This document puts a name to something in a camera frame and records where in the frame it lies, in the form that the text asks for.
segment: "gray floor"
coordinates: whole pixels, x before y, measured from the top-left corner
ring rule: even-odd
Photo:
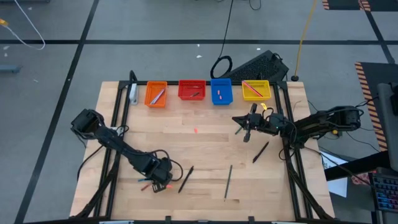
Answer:
[[[23,4],[47,40],[78,40],[93,0],[52,0],[49,4]],[[168,40],[222,39],[229,1],[213,0],[100,0],[88,39]],[[247,1],[235,1],[228,39],[298,40],[312,5],[311,0],[263,0],[252,11]],[[38,39],[13,4],[0,4],[1,18],[23,39]],[[397,40],[398,12],[373,16],[386,40]],[[2,39],[13,39],[0,27]],[[377,40],[363,11],[326,11],[319,0],[307,33],[308,40]],[[0,74],[0,223],[12,223],[21,204],[37,156],[49,128],[77,45],[47,45],[43,51],[23,45],[0,44],[0,63],[20,64],[18,74]],[[70,121],[83,108],[94,108],[101,82],[127,79],[133,69],[139,80],[209,79],[221,45],[85,45],[65,101],[25,222],[66,218],[76,187],[76,172],[83,145],[70,131]],[[398,60],[398,46],[389,46]],[[294,73],[298,45],[226,45],[224,54],[234,67],[265,50],[277,52]],[[363,101],[355,62],[381,62],[377,45],[304,45],[299,70],[308,99],[319,109],[357,105]],[[221,64],[218,73],[225,70]],[[371,123],[366,111],[363,127]],[[377,146],[374,133],[352,135]],[[322,139],[321,146],[354,158],[374,153],[370,147],[343,136]],[[332,196],[336,215],[343,220],[370,222],[369,208],[358,205],[349,186],[347,199]]]

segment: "white cable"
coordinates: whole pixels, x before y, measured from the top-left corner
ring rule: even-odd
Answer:
[[[36,50],[43,50],[44,47],[45,47],[45,41],[44,41],[42,35],[41,35],[40,32],[36,29],[35,25],[33,25],[33,22],[29,19],[29,17],[28,17],[27,14],[24,12],[24,10],[21,8],[21,6],[19,5],[18,1],[17,1],[17,0],[14,0],[14,1],[15,1],[15,3],[17,4],[17,6],[19,7],[19,9],[21,10],[21,12],[25,15],[26,19],[30,22],[30,24],[32,25],[33,29],[36,31],[36,33],[39,35],[39,37],[42,39],[43,46],[42,46],[41,48],[37,48],[37,47],[31,46],[31,45],[25,43],[23,40],[21,40],[21,38],[19,38],[18,35],[17,35],[14,31],[12,31],[12,29],[11,29],[10,27],[4,26],[4,25],[2,25],[2,26],[5,27],[7,30],[9,30],[9,31],[10,31],[15,37],[17,37],[17,39],[18,39],[21,43],[23,43],[24,45],[26,45],[26,46],[28,46],[28,47],[31,47],[31,48],[33,48],[33,49],[36,49]]]

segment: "yellow and black hazard tape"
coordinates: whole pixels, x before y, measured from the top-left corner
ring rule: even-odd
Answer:
[[[329,2],[328,0],[322,0],[323,8],[329,10]]]
[[[371,11],[371,6],[367,0],[358,0],[358,4],[360,10]]]
[[[355,62],[355,69],[356,73],[358,74],[359,82],[361,84],[365,100],[371,100],[372,99],[371,91],[369,89],[368,82],[366,81],[366,76],[365,73],[363,72],[363,67],[361,65],[361,62]],[[380,150],[385,151],[387,150],[386,137],[384,136],[384,132],[381,128],[379,115],[377,115],[377,111],[376,108],[374,107],[373,100],[369,101],[368,103],[368,111],[371,117],[374,132],[377,137],[377,143],[379,144]]]

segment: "wooden tabletop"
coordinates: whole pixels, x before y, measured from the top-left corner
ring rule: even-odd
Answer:
[[[107,126],[111,122],[117,87],[118,82],[103,82],[99,93],[96,111],[104,116]],[[295,121],[310,115],[303,83],[288,83],[288,87]],[[170,215],[173,220],[243,221],[248,216],[254,216],[256,221],[294,220],[286,166],[278,158],[281,138],[252,131],[250,141],[244,143],[244,131],[234,134],[239,126],[231,117],[247,114],[253,103],[243,100],[241,86],[233,86],[234,101],[229,106],[213,105],[210,86],[203,101],[182,101],[177,96],[178,86],[168,86],[166,107],[162,109],[144,105],[145,91],[146,86],[140,86],[139,104],[130,105],[127,119],[130,130],[124,140],[142,151],[166,150],[171,159],[181,163],[184,178],[191,166],[195,166],[195,170],[180,194],[177,191],[183,179],[171,182],[172,189],[156,194],[150,188],[141,192],[145,183],[137,180],[142,176],[122,157],[112,219],[164,220]],[[282,90],[280,96],[286,112]],[[266,104],[276,110],[274,98]],[[253,164],[254,156],[267,141],[267,149]],[[85,158],[98,146],[97,141],[90,141]],[[306,146],[318,150],[315,140],[308,140]],[[325,211],[334,216],[320,156],[306,149],[301,153],[309,191]],[[97,190],[103,157],[104,150],[81,170],[71,215],[76,215]],[[224,202],[230,165],[233,170]],[[172,172],[174,177],[180,175],[176,165]],[[302,194],[298,188],[297,192],[300,212],[305,217]],[[104,194],[102,214],[107,198],[108,191]]]

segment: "plastic bin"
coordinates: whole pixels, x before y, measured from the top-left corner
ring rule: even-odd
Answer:
[[[151,104],[152,100],[163,90],[164,93],[159,97],[155,104]],[[164,108],[166,106],[167,82],[147,82],[147,91],[145,94],[145,105],[150,108]]]
[[[214,105],[229,105],[233,101],[232,84],[229,78],[217,78],[210,81],[211,100]]]
[[[178,97],[181,100],[203,100],[206,96],[206,80],[178,81]]]
[[[242,83],[243,99],[246,101],[264,101],[271,98],[271,89],[268,80],[245,80],[247,84],[257,90],[261,95],[257,95],[249,87]]]

